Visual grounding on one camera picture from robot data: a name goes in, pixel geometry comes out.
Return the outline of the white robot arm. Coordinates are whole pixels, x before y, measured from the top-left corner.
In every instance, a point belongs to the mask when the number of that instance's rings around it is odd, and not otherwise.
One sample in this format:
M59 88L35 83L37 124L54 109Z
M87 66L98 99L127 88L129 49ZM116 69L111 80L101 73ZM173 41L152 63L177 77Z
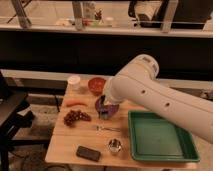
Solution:
M140 54L110 77L103 94L111 104L130 100L213 144L213 102L156 81L157 61Z

